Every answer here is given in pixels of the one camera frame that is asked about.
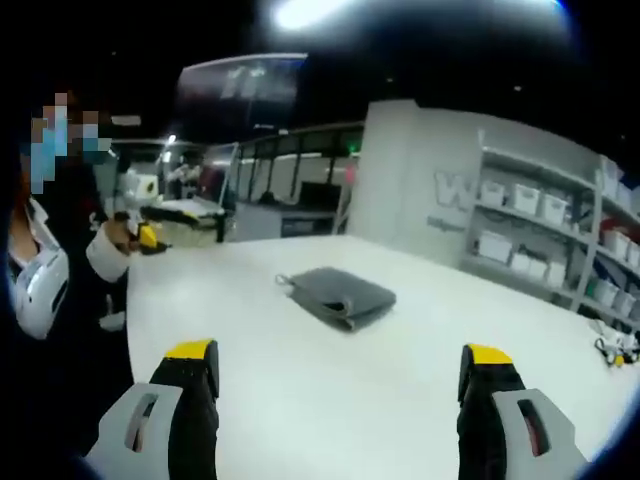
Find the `person's left hand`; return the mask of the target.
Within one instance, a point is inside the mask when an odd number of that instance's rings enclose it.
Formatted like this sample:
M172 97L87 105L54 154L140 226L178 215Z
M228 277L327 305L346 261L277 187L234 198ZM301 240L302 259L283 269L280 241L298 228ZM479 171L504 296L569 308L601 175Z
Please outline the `person's left hand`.
M135 250L136 244L131 240L126 214L115 214L103 223L103 228L107 239L118 251L129 255Z

